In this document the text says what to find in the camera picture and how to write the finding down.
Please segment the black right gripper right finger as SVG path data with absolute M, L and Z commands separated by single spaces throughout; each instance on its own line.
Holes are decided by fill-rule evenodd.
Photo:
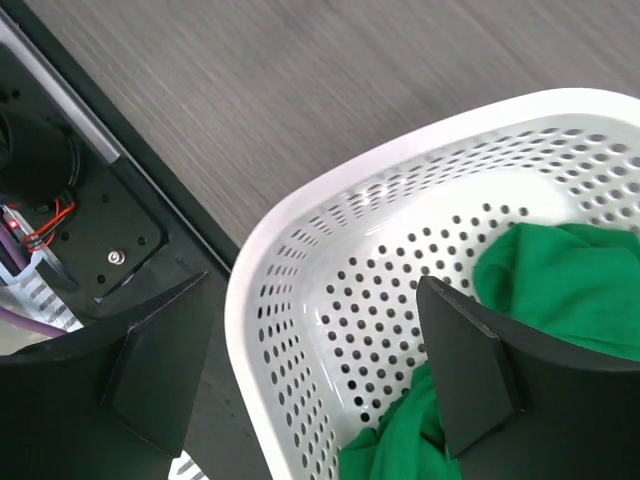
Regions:
M 466 479 L 635 479 L 639 366 L 500 315 L 441 280 L 416 292 L 450 455 Z

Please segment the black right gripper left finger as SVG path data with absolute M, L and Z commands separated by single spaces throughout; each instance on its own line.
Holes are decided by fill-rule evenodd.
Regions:
M 207 275 L 1 359 L 5 479 L 164 479 L 211 335 Z

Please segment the green t shirt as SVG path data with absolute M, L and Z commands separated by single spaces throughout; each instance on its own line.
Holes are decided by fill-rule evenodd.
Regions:
M 639 366 L 639 241 L 584 224 L 511 227 L 478 258 L 473 301 L 564 342 Z M 448 450 L 430 365 L 339 453 L 344 479 L 466 479 Z

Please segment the white perforated plastic basket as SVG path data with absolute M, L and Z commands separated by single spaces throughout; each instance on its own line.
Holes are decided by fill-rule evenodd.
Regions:
M 427 355 L 415 291 L 474 292 L 513 223 L 639 228 L 639 102 L 535 92 L 417 129 L 275 206 L 234 264 L 226 345 L 275 479 L 335 479 Z

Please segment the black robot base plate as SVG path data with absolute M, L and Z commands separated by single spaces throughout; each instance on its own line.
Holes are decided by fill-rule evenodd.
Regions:
M 125 154 L 107 163 L 1 45 L 1 264 L 36 270 L 83 327 L 207 275 L 211 335 L 181 454 L 164 479 L 265 479 L 269 472 L 233 378 L 223 307 L 238 250 L 23 1 L 5 1 L 37 49 Z

